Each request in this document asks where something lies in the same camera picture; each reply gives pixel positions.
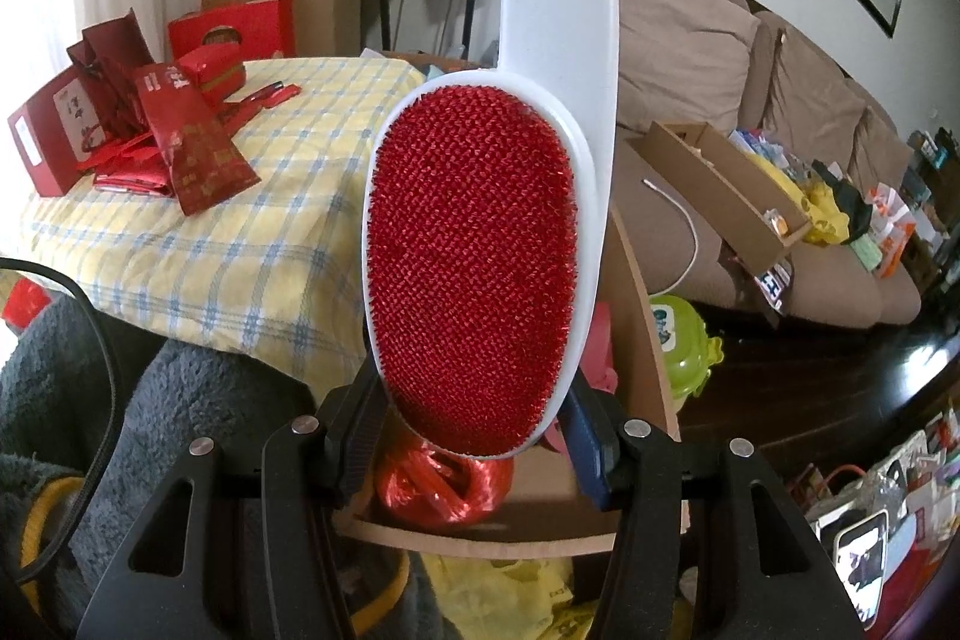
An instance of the metal screw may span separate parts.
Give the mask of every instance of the metal screw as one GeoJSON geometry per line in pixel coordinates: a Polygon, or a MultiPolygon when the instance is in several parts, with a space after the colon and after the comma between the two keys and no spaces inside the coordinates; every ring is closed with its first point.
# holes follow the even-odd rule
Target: metal screw
{"type": "Polygon", "coordinates": [[[749,439],[735,437],[730,441],[730,450],[733,456],[741,458],[750,458],[754,454],[754,444],[749,439]]]}
{"type": "Polygon", "coordinates": [[[650,432],[653,430],[646,421],[642,421],[640,418],[631,418],[623,425],[623,431],[627,432],[630,437],[643,438],[650,437],[650,432]]]}
{"type": "Polygon", "coordinates": [[[317,429],[320,428],[320,421],[318,421],[313,415],[301,415],[297,418],[294,418],[294,422],[290,424],[290,428],[294,429],[294,434],[313,434],[317,429]]]}
{"type": "Polygon", "coordinates": [[[197,437],[190,443],[190,453],[192,456],[206,456],[213,450],[213,440],[209,437],[197,437]]]}

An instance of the green container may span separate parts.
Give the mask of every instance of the green container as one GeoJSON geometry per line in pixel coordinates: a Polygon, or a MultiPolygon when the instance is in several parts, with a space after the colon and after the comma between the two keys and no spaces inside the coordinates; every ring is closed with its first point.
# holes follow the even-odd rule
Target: green container
{"type": "Polygon", "coordinates": [[[678,296],[654,296],[656,333],[664,349],[666,373],[677,410],[686,397],[699,396],[710,376],[710,367],[723,360],[723,340],[709,338],[704,319],[685,299],[678,296]]]}

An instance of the gray fleece blanket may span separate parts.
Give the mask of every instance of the gray fleece blanket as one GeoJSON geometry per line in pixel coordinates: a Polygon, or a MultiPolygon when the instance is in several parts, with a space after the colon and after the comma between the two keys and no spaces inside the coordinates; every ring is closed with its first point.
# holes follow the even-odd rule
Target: gray fleece blanket
{"type": "MultiPolygon", "coordinates": [[[[102,316],[125,379],[123,429],[107,473],[56,571],[40,584],[44,617],[75,633],[113,553],[174,461],[196,437],[263,442],[313,410],[306,387],[249,357],[224,354],[145,332],[102,316]]],[[[56,300],[21,336],[0,372],[0,555],[19,564],[32,501],[55,477],[82,475],[109,414],[100,349],[83,311],[56,300]]],[[[397,552],[342,541],[347,601],[357,609],[397,571],[397,552]]],[[[368,638],[453,638],[419,557],[397,606],[368,638]]]]}

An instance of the wooden floor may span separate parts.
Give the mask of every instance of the wooden floor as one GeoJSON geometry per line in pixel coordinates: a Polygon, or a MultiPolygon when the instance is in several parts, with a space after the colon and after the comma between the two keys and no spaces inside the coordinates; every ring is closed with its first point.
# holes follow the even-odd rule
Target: wooden floor
{"type": "Polygon", "coordinates": [[[773,330],[709,311],[704,319],[723,336],[726,359],[683,407],[680,434],[746,437],[782,477],[811,461],[824,471],[869,466],[960,378],[960,336],[935,317],[867,332],[799,322],[773,330]]]}

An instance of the sofa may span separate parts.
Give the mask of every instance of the sofa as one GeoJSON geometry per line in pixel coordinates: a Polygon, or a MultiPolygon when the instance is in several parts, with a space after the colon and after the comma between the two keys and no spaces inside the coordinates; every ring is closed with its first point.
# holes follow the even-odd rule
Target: sofa
{"type": "MultiPolygon", "coordinates": [[[[755,310],[755,284],[717,232],[635,149],[653,121],[702,119],[722,130],[762,128],[798,157],[837,162],[861,194],[901,184],[911,150],[869,92],[803,33],[749,0],[620,0],[620,76],[613,199],[651,293],[688,267],[688,222],[649,179],[688,211],[699,252],[675,290],[695,303],[755,310]]],[[[902,265],[867,271],[846,245],[799,242],[784,314],[866,329],[907,324],[920,295],[902,265]]]]}

